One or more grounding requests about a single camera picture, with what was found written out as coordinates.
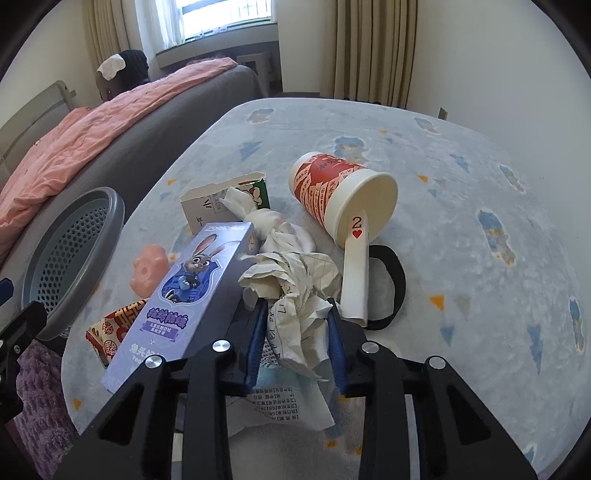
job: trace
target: gray mattress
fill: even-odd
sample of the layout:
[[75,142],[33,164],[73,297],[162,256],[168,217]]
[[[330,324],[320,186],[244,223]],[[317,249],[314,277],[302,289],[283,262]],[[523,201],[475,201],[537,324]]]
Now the gray mattress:
[[15,295],[0,306],[0,329],[20,310],[22,279],[33,252],[67,205],[89,190],[107,186],[123,198],[127,219],[169,166],[205,130],[233,107],[261,97],[254,72],[239,65],[172,98],[84,167],[59,195],[45,203],[2,266],[0,278],[12,280]]

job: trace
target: black gripper frame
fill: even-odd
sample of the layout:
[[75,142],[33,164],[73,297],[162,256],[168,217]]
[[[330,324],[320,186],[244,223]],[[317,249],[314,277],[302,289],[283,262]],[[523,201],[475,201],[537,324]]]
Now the black gripper frame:
[[142,363],[64,457],[54,480],[104,480],[102,468],[89,467],[97,461],[113,466],[111,480],[170,479],[181,393],[187,394],[182,478],[231,480],[225,397],[245,397],[256,384],[267,315],[266,300],[253,312],[240,302],[223,337],[227,350],[216,351],[211,342],[190,358],[160,357],[155,368]]
[[413,397],[421,480],[537,479],[509,434],[443,358],[422,364],[368,344],[363,329],[342,320],[336,306],[329,332],[337,386],[346,397],[365,397],[360,480],[410,480],[405,394]]

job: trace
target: purple towel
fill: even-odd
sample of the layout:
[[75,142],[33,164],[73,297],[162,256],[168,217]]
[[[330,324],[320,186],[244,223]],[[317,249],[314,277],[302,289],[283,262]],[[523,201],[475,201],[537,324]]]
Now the purple towel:
[[18,363],[17,393],[24,408],[14,421],[37,472],[50,480],[78,438],[61,390],[61,357],[33,340]]

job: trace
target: pink rubber object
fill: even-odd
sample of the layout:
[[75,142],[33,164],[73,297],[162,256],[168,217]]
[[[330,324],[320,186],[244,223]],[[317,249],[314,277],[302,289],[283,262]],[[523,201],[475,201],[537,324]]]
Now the pink rubber object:
[[129,286],[137,295],[147,299],[170,268],[166,250],[160,245],[146,245],[134,260],[134,267]]

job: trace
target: paper cup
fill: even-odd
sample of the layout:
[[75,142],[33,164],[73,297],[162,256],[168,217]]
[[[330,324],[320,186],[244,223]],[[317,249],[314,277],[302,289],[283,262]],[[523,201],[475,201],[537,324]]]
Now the paper cup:
[[391,175],[320,152],[295,162],[289,185],[341,248],[349,235],[350,217],[366,212],[371,242],[390,220],[398,200],[398,185]]

